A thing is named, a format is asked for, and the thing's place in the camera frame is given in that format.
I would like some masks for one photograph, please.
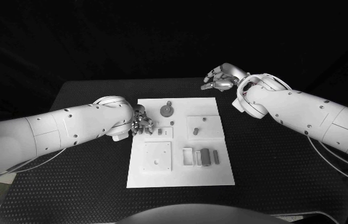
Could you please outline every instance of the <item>white mat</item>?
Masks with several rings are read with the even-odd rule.
[[[175,108],[172,117],[163,117],[160,114],[162,106],[167,104],[167,101],[172,101]],[[147,134],[134,136],[127,188],[235,185],[226,142],[225,137],[222,137],[222,122],[215,123],[215,129],[221,137],[205,139],[189,136],[192,132],[189,128],[193,128],[189,124],[196,124],[189,123],[192,122],[187,120],[189,116],[206,117],[208,123],[210,116],[219,116],[216,98],[140,99],[139,104],[146,107],[147,116],[154,121],[154,127],[173,127],[173,138],[169,137],[170,134],[164,135],[164,132],[163,138],[157,133],[152,137]],[[163,155],[154,157],[153,162],[149,162],[146,144],[152,144],[152,142],[172,142],[170,170],[166,168],[166,171],[149,171],[149,168],[144,168],[149,163],[162,164],[162,160],[167,155],[167,153],[162,153]],[[183,164],[183,148],[186,147],[193,148],[193,167],[186,167]],[[212,166],[209,167],[198,167],[196,151],[203,148],[210,150]],[[219,165],[215,163],[213,150],[218,150],[219,153]]]

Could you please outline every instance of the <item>black background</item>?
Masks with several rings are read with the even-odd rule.
[[[225,62],[348,104],[347,8],[347,0],[2,0],[2,119],[49,111],[67,81],[205,78]]]

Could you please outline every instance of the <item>textured table surface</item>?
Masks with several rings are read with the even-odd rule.
[[[104,136],[18,175],[0,218],[5,223],[103,223],[172,204],[232,205],[272,215],[324,212],[344,223],[348,187],[307,137],[232,106],[236,89],[200,90],[202,78],[68,82],[52,111],[104,96],[216,97],[236,186],[127,189],[133,137]],[[54,155],[41,157],[31,166]]]

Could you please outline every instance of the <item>robotic hand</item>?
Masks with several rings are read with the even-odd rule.
[[[0,122],[0,174],[39,156],[64,150],[103,135],[114,141],[153,134],[146,108],[134,108],[123,97],[100,98],[94,104]]]
[[[271,74],[246,73],[225,63],[208,74],[202,90],[216,88],[222,92],[238,86],[238,98],[232,105],[241,112],[262,119],[269,113],[288,128],[348,152],[348,108],[302,91],[292,90]]]

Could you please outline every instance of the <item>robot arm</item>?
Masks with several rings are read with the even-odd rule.
[[[348,108],[338,103],[295,91],[287,83],[271,74],[244,72],[225,63],[205,78],[215,76],[215,82],[202,89],[229,90],[238,86],[238,98],[233,106],[255,118],[269,113],[288,128],[310,136],[348,153]]]
[[[22,162],[68,147],[113,136],[134,135],[140,127],[153,133],[153,122],[141,105],[133,109],[123,97],[104,97],[94,104],[0,122],[0,174]]]

